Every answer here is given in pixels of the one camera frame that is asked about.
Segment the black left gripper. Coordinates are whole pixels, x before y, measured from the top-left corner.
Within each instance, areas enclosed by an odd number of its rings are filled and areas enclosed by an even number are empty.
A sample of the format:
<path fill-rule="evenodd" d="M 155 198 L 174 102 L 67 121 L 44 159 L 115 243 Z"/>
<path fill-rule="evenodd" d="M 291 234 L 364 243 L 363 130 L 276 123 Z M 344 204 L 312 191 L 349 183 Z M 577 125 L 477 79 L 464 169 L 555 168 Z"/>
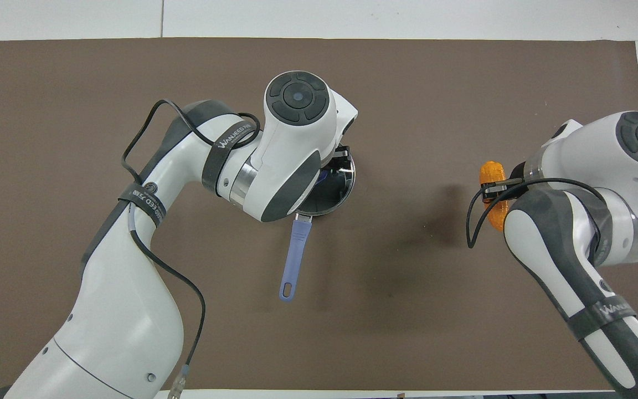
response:
<path fill-rule="evenodd" d="M 330 173 L 353 173 L 353 161 L 349 146 L 337 146 L 330 156 L 327 170 Z"/>

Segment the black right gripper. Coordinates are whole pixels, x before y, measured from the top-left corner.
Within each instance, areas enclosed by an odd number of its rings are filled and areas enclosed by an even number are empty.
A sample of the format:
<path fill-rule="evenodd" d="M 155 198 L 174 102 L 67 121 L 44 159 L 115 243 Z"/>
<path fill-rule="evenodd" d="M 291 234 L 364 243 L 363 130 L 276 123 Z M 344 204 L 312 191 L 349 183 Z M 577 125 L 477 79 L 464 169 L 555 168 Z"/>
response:
<path fill-rule="evenodd" d="M 496 198 L 507 190 L 524 184 L 530 179 L 530 166 L 527 161 L 523 161 L 512 169 L 509 179 L 496 180 L 494 182 L 482 183 L 482 202 L 491 204 Z"/>

